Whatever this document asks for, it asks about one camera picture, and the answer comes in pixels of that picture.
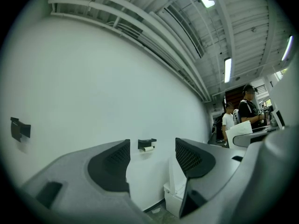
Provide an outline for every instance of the toilet paper holder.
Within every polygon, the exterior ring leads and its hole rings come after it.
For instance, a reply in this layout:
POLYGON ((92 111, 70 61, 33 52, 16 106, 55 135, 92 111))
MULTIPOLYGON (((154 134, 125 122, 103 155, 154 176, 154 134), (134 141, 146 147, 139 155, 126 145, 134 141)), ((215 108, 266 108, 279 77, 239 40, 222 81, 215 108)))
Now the toilet paper holder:
POLYGON ((151 147, 152 146, 151 143, 156 141, 157 141, 156 139, 138 140, 138 149, 145 151, 146 147, 151 147))

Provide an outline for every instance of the baseboard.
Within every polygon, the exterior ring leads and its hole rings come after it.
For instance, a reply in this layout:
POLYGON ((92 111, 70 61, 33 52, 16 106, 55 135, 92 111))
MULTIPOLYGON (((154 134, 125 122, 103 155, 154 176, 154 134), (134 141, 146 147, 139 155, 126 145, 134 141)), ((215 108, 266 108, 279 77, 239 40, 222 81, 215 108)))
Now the baseboard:
POLYGON ((149 212, 149 211, 155 209, 157 206, 161 205, 164 202, 165 202, 165 198, 163 198, 161 201, 157 202, 155 205, 151 206, 150 208, 147 208, 143 212, 149 212))

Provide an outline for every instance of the black wall bracket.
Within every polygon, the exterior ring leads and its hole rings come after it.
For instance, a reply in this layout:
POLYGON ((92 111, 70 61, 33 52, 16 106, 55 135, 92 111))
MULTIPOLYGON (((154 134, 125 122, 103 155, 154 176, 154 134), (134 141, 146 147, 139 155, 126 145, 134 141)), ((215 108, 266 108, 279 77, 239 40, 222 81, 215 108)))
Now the black wall bracket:
POLYGON ((138 149, 145 151, 145 147, 151 147, 152 142, 156 142, 156 139, 150 140, 138 140, 138 149))
POLYGON ((30 130, 31 125, 26 125, 19 121, 17 118, 10 118, 11 120, 11 136, 15 139, 21 142, 22 134, 26 137, 30 138, 30 130))

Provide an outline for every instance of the man's arm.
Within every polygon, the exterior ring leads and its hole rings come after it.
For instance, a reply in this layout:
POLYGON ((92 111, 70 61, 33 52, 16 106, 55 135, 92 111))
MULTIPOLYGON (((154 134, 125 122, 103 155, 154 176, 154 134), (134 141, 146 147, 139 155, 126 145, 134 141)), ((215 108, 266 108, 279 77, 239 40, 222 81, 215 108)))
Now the man's arm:
POLYGON ((241 117, 242 122, 245 122, 245 121, 249 120, 251 124, 254 124, 255 122, 257 122, 259 120, 262 120, 262 119, 264 119, 264 116, 262 114, 261 115, 256 115, 255 117, 251 117, 251 118, 241 117))
POLYGON ((224 138, 224 140, 227 141, 227 140, 228 140, 228 137, 226 136, 225 126, 226 126, 226 125, 223 125, 223 126, 222 126, 222 134, 223 134, 223 138, 224 138))

